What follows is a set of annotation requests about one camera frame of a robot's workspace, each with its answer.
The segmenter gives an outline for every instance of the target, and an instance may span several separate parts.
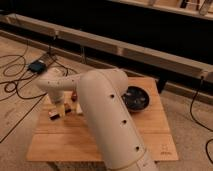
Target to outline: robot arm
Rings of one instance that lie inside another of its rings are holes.
[[[77,89],[80,106],[108,170],[157,170],[121,98],[128,88],[123,71],[92,70],[60,76],[56,70],[50,71],[38,86],[48,92],[53,103],[62,100],[60,91]]]

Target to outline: small object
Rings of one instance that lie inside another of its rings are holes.
[[[56,109],[52,109],[51,111],[48,112],[48,114],[51,120],[60,118],[60,115],[58,114]]]
[[[139,87],[130,86],[122,99],[130,112],[138,112],[149,105],[149,95]]]
[[[65,113],[71,112],[71,108],[70,108],[68,103],[65,103],[64,107],[65,107]],[[49,117],[50,117],[51,120],[55,120],[55,119],[60,118],[60,115],[59,115],[59,113],[58,113],[56,108],[50,110],[48,114],[49,114]]]
[[[33,61],[28,66],[28,70],[33,73],[41,74],[54,62],[54,60],[56,60],[56,57],[54,55],[45,53],[39,59]]]
[[[77,99],[78,99],[77,92],[76,92],[76,91],[73,91],[73,92],[72,92],[72,95],[71,95],[71,100],[72,100],[73,102],[75,102],[75,101],[77,101]]]

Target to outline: screw hole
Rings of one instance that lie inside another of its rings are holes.
[[[140,150],[140,147],[139,147],[139,146],[135,147],[135,150],[136,150],[136,151],[139,151],[139,150]]]
[[[111,94],[110,97],[113,99],[113,98],[115,97],[115,95],[114,95],[114,94]]]
[[[123,121],[122,121],[122,124],[125,125],[126,123],[127,123],[127,120],[123,120]]]

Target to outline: table leg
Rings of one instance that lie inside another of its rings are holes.
[[[60,169],[54,162],[47,162],[47,164],[53,169],[53,171],[60,171]]]

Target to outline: wooden table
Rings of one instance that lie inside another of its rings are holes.
[[[143,88],[150,97],[149,106],[140,113],[132,115],[132,117],[152,158],[155,161],[178,160],[155,80],[130,77],[129,85]],[[53,108],[53,105],[47,99],[44,102],[29,147],[27,160],[45,162],[102,161],[84,116],[69,114],[65,118],[51,121],[48,117],[48,110],[51,108]]]

